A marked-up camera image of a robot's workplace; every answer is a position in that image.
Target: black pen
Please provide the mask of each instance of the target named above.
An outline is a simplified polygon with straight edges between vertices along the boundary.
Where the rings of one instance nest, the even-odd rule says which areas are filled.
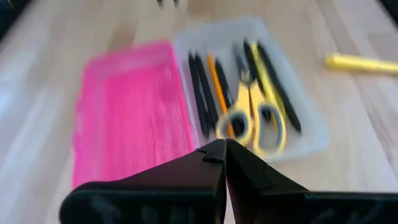
[[[215,129],[216,123],[218,121],[216,104],[214,102],[213,95],[211,94],[210,86],[206,77],[205,67],[203,66],[203,62],[201,61],[201,58],[198,54],[196,54],[195,56],[195,63],[197,65],[200,84],[203,90],[203,94],[205,96],[207,111],[211,119],[211,127]]]
[[[282,99],[282,102],[285,106],[285,111],[286,115],[289,118],[290,122],[292,123],[292,126],[301,133],[301,124],[300,120],[297,117],[294,108],[292,104],[290,103],[289,97],[287,96],[282,84],[280,83],[278,76],[276,74],[276,71],[274,69],[274,66],[271,63],[271,60],[269,59],[269,56],[265,50],[265,48],[262,46],[260,42],[257,42],[257,47],[259,50],[259,54],[264,62],[264,65],[266,66],[266,69],[268,71],[269,78],[271,79],[272,84],[274,84],[274,87],[276,91],[278,92],[280,98]]]
[[[196,66],[195,59],[191,54],[188,56],[188,64],[191,72],[192,85],[193,85],[193,93],[195,94],[195,101],[197,103],[198,115],[200,128],[204,135],[204,137],[208,138],[210,133],[209,122],[208,122],[208,113],[205,108],[205,103],[203,102],[202,95],[200,93],[200,81],[199,74]]]
[[[234,100],[229,90],[228,82],[226,81],[223,67],[221,66],[221,63],[217,59],[215,61],[215,67],[218,76],[218,81],[221,86],[221,91],[223,92],[223,96],[225,99],[225,105],[227,108],[230,108],[232,105],[234,105]],[[244,123],[239,120],[232,121],[232,128],[234,130],[235,136],[239,136],[242,134],[244,130]]]

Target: pink plastic case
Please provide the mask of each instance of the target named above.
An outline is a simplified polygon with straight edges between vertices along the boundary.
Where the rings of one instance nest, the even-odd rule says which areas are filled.
[[[193,151],[187,111],[169,42],[92,60],[76,107],[72,187],[128,177]]]

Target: pencil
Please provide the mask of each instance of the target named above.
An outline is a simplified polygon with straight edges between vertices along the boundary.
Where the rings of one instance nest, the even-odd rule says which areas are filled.
[[[217,71],[216,71],[216,68],[214,65],[214,60],[213,60],[212,54],[207,55],[207,62],[209,64],[211,76],[213,77],[214,86],[216,87],[216,92],[217,92],[217,96],[218,96],[218,101],[220,102],[221,110],[223,111],[223,114],[226,114],[228,112],[228,109],[225,104],[225,99],[224,99],[224,95],[223,95],[223,90],[220,85],[220,81],[218,80],[218,75],[217,75]],[[234,136],[234,131],[233,131],[231,125],[228,125],[228,134],[230,136]]]

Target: yellow marker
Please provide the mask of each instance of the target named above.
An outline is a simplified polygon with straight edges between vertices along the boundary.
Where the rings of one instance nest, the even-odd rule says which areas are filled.
[[[332,69],[398,74],[398,63],[361,58],[350,55],[331,54],[326,56],[326,65]]]

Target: wooden table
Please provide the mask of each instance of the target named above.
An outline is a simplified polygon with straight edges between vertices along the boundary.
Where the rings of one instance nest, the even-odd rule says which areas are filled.
[[[312,190],[398,191],[397,78],[322,65],[329,52],[398,61],[397,32],[377,1],[164,1],[160,10],[155,0],[37,0],[19,19],[0,49],[1,223],[57,222],[89,58],[251,14],[267,19],[331,132],[326,151],[274,167]]]

